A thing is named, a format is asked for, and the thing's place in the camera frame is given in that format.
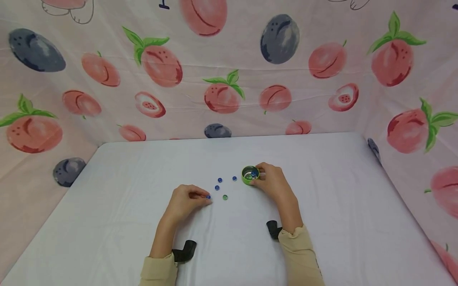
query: pink fabric wall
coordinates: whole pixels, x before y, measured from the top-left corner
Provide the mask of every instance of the pink fabric wall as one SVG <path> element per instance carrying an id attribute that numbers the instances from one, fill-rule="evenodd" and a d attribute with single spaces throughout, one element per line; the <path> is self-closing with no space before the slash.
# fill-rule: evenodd
<path id="1" fill-rule="evenodd" d="M 356 130 L 458 280 L 453 2 L 159 4 L 0 4 L 0 117 L 25 96 L 0 138 L 0 279 L 65 193 L 56 164 L 104 142 Z M 10 129 L 27 116 L 32 139 Z"/>

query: hand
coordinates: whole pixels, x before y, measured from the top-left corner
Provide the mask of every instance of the hand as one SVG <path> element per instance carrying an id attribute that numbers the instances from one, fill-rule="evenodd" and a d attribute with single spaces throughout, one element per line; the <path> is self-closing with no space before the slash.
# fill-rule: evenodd
<path id="1" fill-rule="evenodd" d="M 195 185 L 178 186 L 173 190 L 163 218 L 171 220 L 172 223 L 182 222 L 196 208 L 212 203 L 211 199 L 206 198 L 208 195 L 210 195 L 209 192 Z"/>
<path id="2" fill-rule="evenodd" d="M 264 191 L 272 200 L 278 203 L 279 200 L 285 197 L 294 196 L 294 193 L 286 181 L 285 175 L 280 167 L 267 164 L 262 162 L 256 165 L 256 168 L 259 169 L 261 175 L 258 180 L 253 180 L 250 182 L 251 185 L 254 185 Z"/>

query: small green container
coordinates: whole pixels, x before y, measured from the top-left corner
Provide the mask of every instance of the small green container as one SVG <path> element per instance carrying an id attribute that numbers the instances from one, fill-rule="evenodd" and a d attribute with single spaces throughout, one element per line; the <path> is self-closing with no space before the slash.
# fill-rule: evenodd
<path id="1" fill-rule="evenodd" d="M 250 185 L 252 180 L 259 179 L 259 170 L 255 166 L 246 166 L 242 170 L 242 181 L 245 185 Z"/>

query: beige sleeve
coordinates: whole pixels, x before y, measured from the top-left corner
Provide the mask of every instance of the beige sleeve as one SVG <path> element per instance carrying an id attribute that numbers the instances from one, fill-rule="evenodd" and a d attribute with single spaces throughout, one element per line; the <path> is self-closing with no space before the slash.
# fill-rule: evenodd
<path id="1" fill-rule="evenodd" d="M 174 286 L 177 272 L 173 253 L 160 259 L 146 257 L 140 274 L 140 286 Z"/>
<path id="2" fill-rule="evenodd" d="M 282 230 L 278 240 L 285 256 L 288 286 L 324 286 L 307 228 L 297 227 L 294 234 Z"/>

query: cartoon drawing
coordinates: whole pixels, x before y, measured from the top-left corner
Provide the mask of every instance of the cartoon drawing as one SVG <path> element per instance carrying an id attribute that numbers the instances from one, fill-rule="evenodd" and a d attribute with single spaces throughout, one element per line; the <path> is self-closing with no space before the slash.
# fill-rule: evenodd
<path id="1" fill-rule="evenodd" d="M 382 160 L 380 158 L 380 151 L 378 150 L 377 144 L 375 144 L 372 138 L 367 139 L 367 145 L 369 145 L 369 148 L 372 150 L 374 155 L 377 157 L 378 161 L 381 163 Z"/>
<path id="2" fill-rule="evenodd" d="M 408 154 L 425 148 L 427 153 L 436 143 L 441 127 L 452 125 L 458 113 L 432 113 L 432 107 L 420 98 L 421 108 L 396 115 L 388 124 L 387 141 L 396 150 Z"/>
<path id="3" fill-rule="evenodd" d="M 237 85 L 239 70 L 228 73 L 225 79 L 214 77 L 203 80 L 212 84 L 205 91 L 204 100 L 208 108 L 214 112 L 222 114 L 236 112 L 240 106 L 240 98 L 245 100 L 245 93 Z"/>
<path id="4" fill-rule="evenodd" d="M 11 52 L 32 70 L 56 72 L 64 70 L 64 57 L 47 38 L 28 29 L 16 29 L 9 34 Z"/>
<path id="5" fill-rule="evenodd" d="M 104 86 L 118 86 L 121 82 L 118 70 L 108 60 L 102 58 L 99 51 L 97 54 L 85 53 L 81 57 L 81 64 L 88 76 Z"/>
<path id="6" fill-rule="evenodd" d="M 342 71 L 347 63 L 347 51 L 339 43 L 326 43 L 316 48 L 309 58 L 309 70 L 316 78 L 329 78 Z"/>
<path id="7" fill-rule="evenodd" d="M 431 193 L 436 203 L 449 215 L 458 219 L 458 166 L 437 171 L 431 179 Z"/>
<path id="8" fill-rule="evenodd" d="M 149 77 L 160 86 L 173 87 L 183 79 L 183 70 L 176 56 L 163 44 L 169 38 L 144 38 L 122 27 L 125 35 L 134 44 L 134 59 Z"/>
<path id="9" fill-rule="evenodd" d="M 450 272 L 455 282 L 458 284 L 458 261 L 448 252 L 448 244 L 445 244 L 445 249 L 438 243 L 430 240 L 432 246 L 439 254 L 445 268 Z"/>
<path id="10" fill-rule="evenodd" d="M 279 65 L 295 54 L 299 45 L 299 28 L 286 14 L 270 19 L 261 35 L 261 53 L 269 63 Z"/>
<path id="11" fill-rule="evenodd" d="M 165 115 L 162 103 L 148 92 L 139 92 L 135 95 L 135 107 L 138 111 L 151 118 L 159 118 Z"/>
<path id="12" fill-rule="evenodd" d="M 62 160 L 54 167 L 54 180 L 59 186 L 69 188 L 85 166 L 86 162 L 78 157 Z"/>
<path id="13" fill-rule="evenodd" d="M 86 116 L 97 116 L 102 112 L 97 100 L 78 90 L 64 92 L 62 102 L 70 113 L 82 115 L 83 119 L 86 119 Z"/>
<path id="14" fill-rule="evenodd" d="M 94 0 L 42 0 L 41 7 L 53 16 L 70 14 L 78 24 L 87 24 L 94 16 Z"/>
<path id="15" fill-rule="evenodd" d="M 286 127 L 286 135 L 294 135 L 294 134 L 309 134 L 312 130 L 312 125 L 310 122 L 305 120 L 293 120 L 292 123 Z"/>
<path id="16" fill-rule="evenodd" d="M 388 22 L 389 31 L 376 40 L 369 48 L 372 56 L 372 72 L 384 86 L 400 84 L 414 66 L 414 52 L 411 46 L 423 45 L 411 33 L 400 31 L 401 22 L 393 11 Z"/>
<path id="17" fill-rule="evenodd" d="M 41 153 L 60 143 L 63 132 L 54 114 L 34 108 L 22 94 L 17 108 L 19 111 L 0 119 L 0 127 L 8 126 L 6 138 L 11 146 L 25 153 Z"/>
<path id="18" fill-rule="evenodd" d="M 358 86 L 355 83 L 349 83 L 339 88 L 336 95 L 329 98 L 327 104 L 334 111 L 347 111 L 354 106 L 359 94 Z"/>
<path id="19" fill-rule="evenodd" d="M 145 141 L 146 134 L 140 128 L 125 124 L 125 125 L 118 125 L 119 126 L 119 134 L 126 139 L 127 141 L 134 142 L 134 141 Z"/>
<path id="20" fill-rule="evenodd" d="M 345 2 L 348 0 L 328 0 L 329 2 Z M 350 0 L 350 9 L 356 11 L 366 6 L 370 0 Z"/>
<path id="21" fill-rule="evenodd" d="M 204 134 L 207 138 L 228 138 L 232 136 L 232 131 L 224 125 L 213 123 L 205 127 Z"/>
<path id="22" fill-rule="evenodd" d="M 226 0 L 180 0 L 180 10 L 188 27 L 197 35 L 217 35 L 226 24 Z"/>
<path id="23" fill-rule="evenodd" d="M 259 96 L 259 105 L 267 111 L 276 112 L 287 108 L 291 104 L 291 91 L 285 86 L 269 86 L 261 92 Z"/>

